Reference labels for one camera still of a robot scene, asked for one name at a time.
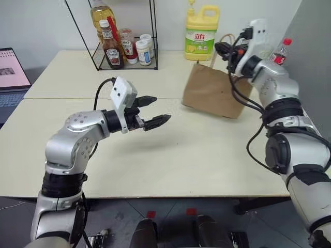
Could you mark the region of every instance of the gray floor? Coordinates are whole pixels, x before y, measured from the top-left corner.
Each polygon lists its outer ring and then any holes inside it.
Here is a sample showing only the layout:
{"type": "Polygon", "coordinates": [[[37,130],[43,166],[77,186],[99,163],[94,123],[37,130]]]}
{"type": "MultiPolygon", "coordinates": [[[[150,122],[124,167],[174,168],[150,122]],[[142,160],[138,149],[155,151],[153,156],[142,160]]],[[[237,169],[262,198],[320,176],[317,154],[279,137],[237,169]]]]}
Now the gray floor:
{"type": "MultiPolygon", "coordinates": [[[[0,197],[0,209],[19,203],[0,197]]],[[[159,247],[196,246],[192,236],[196,213],[212,216],[227,230],[246,231],[251,248],[310,247],[309,235],[290,201],[245,215],[233,213],[236,203],[237,200],[224,198],[101,200],[89,213],[86,232],[93,235],[108,228],[111,235],[107,247],[128,247],[137,223],[154,211],[159,247]]],[[[29,242],[33,212],[32,203],[0,210],[0,247],[24,247],[29,242]]],[[[85,247],[82,241],[79,247],[85,247]]]]}

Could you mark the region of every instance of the sauce bottle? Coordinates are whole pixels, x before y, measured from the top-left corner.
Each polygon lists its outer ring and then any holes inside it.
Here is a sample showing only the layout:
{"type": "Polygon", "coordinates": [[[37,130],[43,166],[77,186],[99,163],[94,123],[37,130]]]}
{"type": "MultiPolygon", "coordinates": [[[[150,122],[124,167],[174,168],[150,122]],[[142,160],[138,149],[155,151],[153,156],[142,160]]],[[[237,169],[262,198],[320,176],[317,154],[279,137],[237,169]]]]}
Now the sauce bottle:
{"type": "Polygon", "coordinates": [[[120,69],[124,66],[122,51],[114,39],[109,22],[107,20],[99,21],[102,29],[103,44],[102,49],[106,55],[106,60],[112,69],[120,69]]]}
{"type": "Polygon", "coordinates": [[[136,43],[134,36],[129,28],[122,28],[119,30],[121,35],[121,42],[124,48],[124,53],[130,64],[138,62],[138,53],[136,51],[136,43]]]}
{"type": "Polygon", "coordinates": [[[91,1],[91,17],[93,21],[93,25],[97,30],[97,36],[100,40],[100,43],[103,43],[103,37],[102,37],[102,30],[99,24],[100,20],[106,20],[108,17],[110,17],[116,25],[116,20],[113,11],[111,8],[107,6],[102,0],[92,0],[91,1]]]}

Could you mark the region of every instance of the laptop screen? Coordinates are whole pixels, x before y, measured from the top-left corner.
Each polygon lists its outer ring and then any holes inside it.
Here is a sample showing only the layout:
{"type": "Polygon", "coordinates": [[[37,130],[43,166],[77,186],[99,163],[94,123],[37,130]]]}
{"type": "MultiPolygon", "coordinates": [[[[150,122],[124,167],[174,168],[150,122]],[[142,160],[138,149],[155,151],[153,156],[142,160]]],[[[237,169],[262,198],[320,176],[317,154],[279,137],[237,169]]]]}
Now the laptop screen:
{"type": "Polygon", "coordinates": [[[12,49],[0,49],[0,90],[30,86],[20,62],[12,49]]]}

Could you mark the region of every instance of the red label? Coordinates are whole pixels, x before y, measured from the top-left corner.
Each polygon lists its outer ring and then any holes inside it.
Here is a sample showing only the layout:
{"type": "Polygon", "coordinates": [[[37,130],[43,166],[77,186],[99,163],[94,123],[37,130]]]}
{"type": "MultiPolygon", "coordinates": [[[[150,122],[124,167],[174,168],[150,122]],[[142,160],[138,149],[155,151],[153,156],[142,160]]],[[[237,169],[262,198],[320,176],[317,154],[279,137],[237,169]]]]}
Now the red label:
{"type": "Polygon", "coordinates": [[[156,211],[148,211],[147,212],[147,215],[146,215],[146,218],[148,219],[154,219],[156,216],[156,211]]]}
{"type": "Polygon", "coordinates": [[[196,215],[197,209],[196,208],[188,208],[186,209],[186,215],[196,215]]]}
{"type": "Polygon", "coordinates": [[[204,34],[195,34],[195,39],[196,40],[204,40],[205,35],[204,34]]]}
{"type": "Polygon", "coordinates": [[[272,55],[272,60],[278,65],[282,65],[285,61],[286,57],[280,54],[273,54],[272,55]]]}

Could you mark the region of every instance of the laptop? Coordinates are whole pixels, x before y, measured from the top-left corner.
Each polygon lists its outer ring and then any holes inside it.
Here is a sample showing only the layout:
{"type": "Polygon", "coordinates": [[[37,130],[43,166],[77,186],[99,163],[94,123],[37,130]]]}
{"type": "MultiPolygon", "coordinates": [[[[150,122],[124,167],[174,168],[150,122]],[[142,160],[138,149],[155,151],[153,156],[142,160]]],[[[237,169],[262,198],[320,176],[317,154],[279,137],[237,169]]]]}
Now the laptop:
{"type": "Polygon", "coordinates": [[[0,125],[23,100],[31,83],[12,48],[0,49],[0,125]]]}

